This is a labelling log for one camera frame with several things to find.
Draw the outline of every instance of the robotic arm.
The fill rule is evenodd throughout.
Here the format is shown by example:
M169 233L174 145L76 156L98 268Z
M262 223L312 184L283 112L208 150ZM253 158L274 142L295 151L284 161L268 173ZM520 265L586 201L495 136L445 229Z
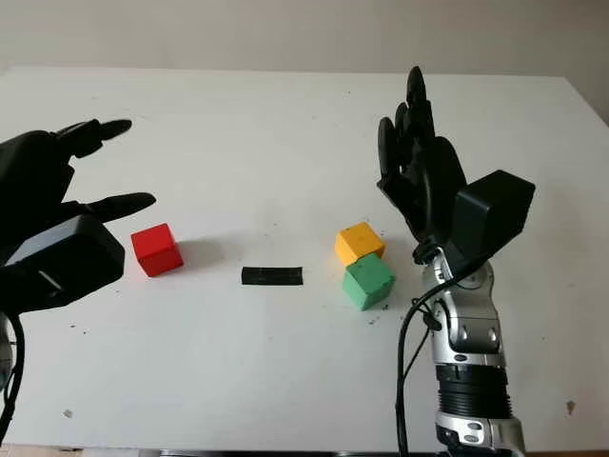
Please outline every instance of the robotic arm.
M524 226L535 186L497 170L467 184L448 140L435 135L422 73L410 71L406 103L395 123L379 125L378 187L402 213L419 242L413 257L425 265L428 292L404 318L399 346L396 416L400 454L407 455L403 344L423 307L432 333L440 383L438 439L455 455L523 456L521 423L512 416L499 316L487 260Z
M155 202L149 193L108 197L88 205L63 202L71 156L92 154L131 127L128 120L31 131L0 144L0 443L14 412L24 365L22 312L67 305L123 275L125 250L104 227ZM12 366L7 322L16 339Z

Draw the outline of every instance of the black rectangle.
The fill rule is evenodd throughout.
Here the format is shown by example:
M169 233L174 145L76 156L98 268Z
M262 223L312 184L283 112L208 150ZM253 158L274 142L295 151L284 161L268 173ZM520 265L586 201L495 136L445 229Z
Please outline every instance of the black rectangle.
M247 286L301 286L303 268L244 267L241 284Z

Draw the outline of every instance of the black cable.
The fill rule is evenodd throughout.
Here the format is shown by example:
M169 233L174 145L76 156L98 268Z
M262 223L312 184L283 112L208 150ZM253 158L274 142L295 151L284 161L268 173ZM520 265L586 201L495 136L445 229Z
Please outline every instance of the black cable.
M7 318L15 333L17 355L15 356L15 366L12 369L7 385L5 386L5 404L2 415L0 415L0 445L2 445L2 442L4 441L4 437L9 429L10 420L12 419L12 414L15 411L15 402L17 401L19 388L21 387L26 356L26 337L23 332L23 327L21 326L21 321L19 320L19 315L7 314Z
M419 357L419 352L421 352L422 347L425 345L425 341L427 341L427 337L429 336L430 331L431 331L431 328L425 329L425 335L422 336L422 339L419 342L419 345L415 349L415 353L412 354L412 357L410 357L410 362L408 362L408 365L406 366L406 370L403 373L404 380L406 379L406 376L408 376L408 373L410 372L410 369L414 365L415 360L417 360L417 357Z
M400 457L407 457L408 455L408 436L406 432L406 418L405 418L405 405L403 398L403 385L406 380L406 376L408 372L414 365L417 357L419 356L419 352L421 352L422 346L424 345L425 340L427 339L427 335L429 333L429 327L427 327L427 331L423 336L421 342L417 346L415 353L413 354L410 362L408 363L408 367L406 371L403 369L403 350L406 341L406 333L408 331L408 327L410 326L410 322L414 317L415 313L421 308L425 307L427 312L431 313L428 304L426 302L432 298L434 295L446 290L447 288L451 288L458 284L461 280L463 280L466 276L472 274L478 268L480 268L482 263L477 262L475 265L470 265L469 267L463 269L460 274L454 276L453 278L445 281L437 286L434 286L426 293L424 293L420 298L413 299L412 306L408 309L408 312L403 318L402 327L400 328L400 337L398 340L398 382L397 382L397 392L396 392L396 428L398 433L398 451Z

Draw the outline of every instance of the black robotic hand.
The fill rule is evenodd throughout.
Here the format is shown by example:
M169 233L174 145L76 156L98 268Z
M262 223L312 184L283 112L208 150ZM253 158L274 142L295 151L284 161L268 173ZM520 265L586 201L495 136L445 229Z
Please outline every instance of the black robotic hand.
M436 136L419 67L408 74L395 124L379 124L377 186L406 219L417 264L441 250L453 274L481 265L522 231L535 186L502 170L467 184L459 157Z
M81 204L63 202L74 169L129 120L24 133L0 144L0 310L20 313L66 305L120 278L125 251L103 223L155 202L132 193Z

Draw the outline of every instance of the wooden block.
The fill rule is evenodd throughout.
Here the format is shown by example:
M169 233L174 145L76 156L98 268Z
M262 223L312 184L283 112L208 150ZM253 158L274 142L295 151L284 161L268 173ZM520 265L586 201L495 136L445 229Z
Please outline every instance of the wooden block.
M167 224L131 235L135 256L148 276L158 276L184 264Z
M373 252L346 268L343 289L364 311L388 297L395 281L389 267Z
M366 222L362 222L339 231L334 249L341 262L347 266L372 252L379 258L383 257L384 242Z

